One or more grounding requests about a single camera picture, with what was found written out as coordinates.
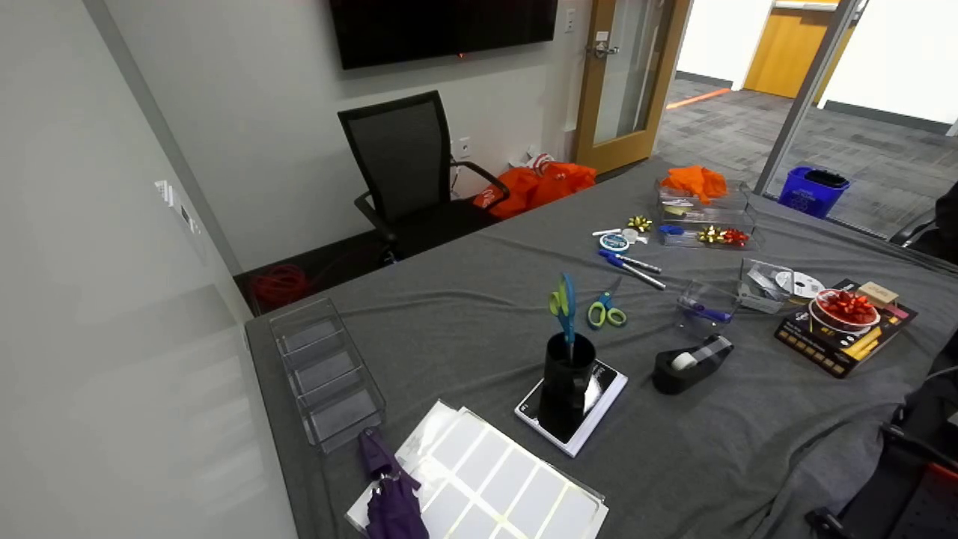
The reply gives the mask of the clear ribbon spool container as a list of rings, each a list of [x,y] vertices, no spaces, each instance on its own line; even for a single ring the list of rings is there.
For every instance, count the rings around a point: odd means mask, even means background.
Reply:
[[[794,267],[745,258],[739,262],[737,301],[752,312],[778,315],[817,300],[826,283]]]

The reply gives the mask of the teal scissors in cup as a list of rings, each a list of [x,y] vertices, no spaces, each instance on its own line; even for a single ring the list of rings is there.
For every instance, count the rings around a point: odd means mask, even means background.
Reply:
[[[549,307],[559,324],[565,351],[576,351],[579,330],[576,330],[576,279],[571,276],[559,276],[558,288],[552,291]]]

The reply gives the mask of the orange fabric pile on floor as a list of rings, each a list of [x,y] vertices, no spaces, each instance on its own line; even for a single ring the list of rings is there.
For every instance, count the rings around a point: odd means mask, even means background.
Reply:
[[[508,193],[489,186],[474,196],[474,207],[493,219],[513,219],[591,187],[597,183],[597,169],[576,160],[544,160],[535,168],[508,168],[501,174],[501,183]]]

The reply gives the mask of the black mesh office chair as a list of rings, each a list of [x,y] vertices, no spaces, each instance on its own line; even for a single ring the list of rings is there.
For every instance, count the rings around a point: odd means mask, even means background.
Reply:
[[[386,258],[401,259],[493,220],[508,186],[477,160],[455,157],[438,90],[338,113],[348,145],[365,180],[354,207],[384,240]],[[490,202],[453,196],[453,169],[467,168],[490,186]]]

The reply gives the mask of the black pen cup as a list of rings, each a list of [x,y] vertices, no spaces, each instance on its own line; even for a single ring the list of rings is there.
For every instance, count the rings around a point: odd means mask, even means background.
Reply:
[[[559,439],[570,439],[585,419],[585,392],[591,385],[597,346],[579,334],[565,351],[562,334],[549,339],[540,421]]]

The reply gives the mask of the blue ribbon spool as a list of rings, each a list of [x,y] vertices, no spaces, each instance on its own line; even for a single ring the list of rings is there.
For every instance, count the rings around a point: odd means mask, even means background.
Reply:
[[[630,226],[592,229],[592,240],[606,252],[630,252],[637,241],[637,234]]]

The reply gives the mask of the gold bow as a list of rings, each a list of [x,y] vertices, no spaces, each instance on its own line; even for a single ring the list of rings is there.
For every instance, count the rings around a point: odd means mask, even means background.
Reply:
[[[637,229],[637,234],[651,234],[654,229],[654,219],[646,219],[646,214],[631,214],[625,223],[631,229]]]

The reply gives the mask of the clear tiered acrylic organizer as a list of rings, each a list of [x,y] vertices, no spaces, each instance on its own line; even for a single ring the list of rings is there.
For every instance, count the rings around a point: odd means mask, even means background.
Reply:
[[[275,312],[270,330],[317,452],[351,446],[384,421],[381,389],[333,301]]]

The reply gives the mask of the orange cloth on table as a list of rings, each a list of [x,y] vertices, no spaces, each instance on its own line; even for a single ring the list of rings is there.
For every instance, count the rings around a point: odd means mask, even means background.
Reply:
[[[714,202],[715,196],[728,193],[728,180],[705,165],[672,168],[663,186],[681,193],[691,193],[700,202]]]

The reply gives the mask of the grey table cloth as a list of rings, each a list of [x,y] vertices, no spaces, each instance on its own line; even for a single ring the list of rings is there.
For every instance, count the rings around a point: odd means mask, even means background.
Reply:
[[[733,288],[731,247],[643,244],[664,270],[658,291],[625,279],[622,330],[592,334],[630,385],[580,454],[570,458],[513,416],[558,333],[552,288],[570,276],[580,295],[615,283],[592,234],[655,202],[663,165],[640,165],[580,193],[501,220],[357,280],[314,292],[247,325],[299,539],[359,539],[348,506],[365,488],[351,443],[321,449],[285,373],[323,334],[348,342],[371,416],[399,443],[446,400],[467,406],[526,452],[607,500],[601,539],[802,539],[805,511],[844,506],[872,476],[880,424],[923,385],[958,325],[949,262],[884,240],[752,201],[752,252],[826,280],[880,280],[916,321],[875,360],[836,381],[776,339],[776,321],[742,312],[728,325],[731,360],[681,395],[651,384],[663,351],[682,342],[676,292]]]

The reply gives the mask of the purple cloth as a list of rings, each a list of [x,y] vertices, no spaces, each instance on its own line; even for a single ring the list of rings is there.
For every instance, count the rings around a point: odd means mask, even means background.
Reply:
[[[368,539],[429,539],[419,508],[419,482],[395,461],[377,430],[359,433],[365,476],[375,482],[368,500]]]

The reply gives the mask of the small red bow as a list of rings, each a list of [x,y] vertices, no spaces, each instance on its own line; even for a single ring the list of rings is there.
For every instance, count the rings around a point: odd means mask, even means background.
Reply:
[[[739,226],[718,226],[718,244],[724,247],[745,247],[749,244],[749,234]]]

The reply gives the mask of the wooden door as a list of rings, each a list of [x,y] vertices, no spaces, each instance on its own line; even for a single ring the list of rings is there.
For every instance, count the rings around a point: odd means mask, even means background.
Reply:
[[[643,160],[658,135],[691,0],[592,0],[571,157]]]

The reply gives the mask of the blue recycling bin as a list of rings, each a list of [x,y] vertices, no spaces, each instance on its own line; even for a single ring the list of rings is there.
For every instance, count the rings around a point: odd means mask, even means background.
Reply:
[[[778,201],[808,214],[826,214],[851,183],[821,168],[794,168],[785,180]]]

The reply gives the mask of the red gift bow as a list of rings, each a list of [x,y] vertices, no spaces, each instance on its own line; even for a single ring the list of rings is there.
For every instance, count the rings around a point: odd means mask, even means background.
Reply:
[[[872,330],[880,321],[878,306],[859,291],[823,291],[812,312],[842,333]]]

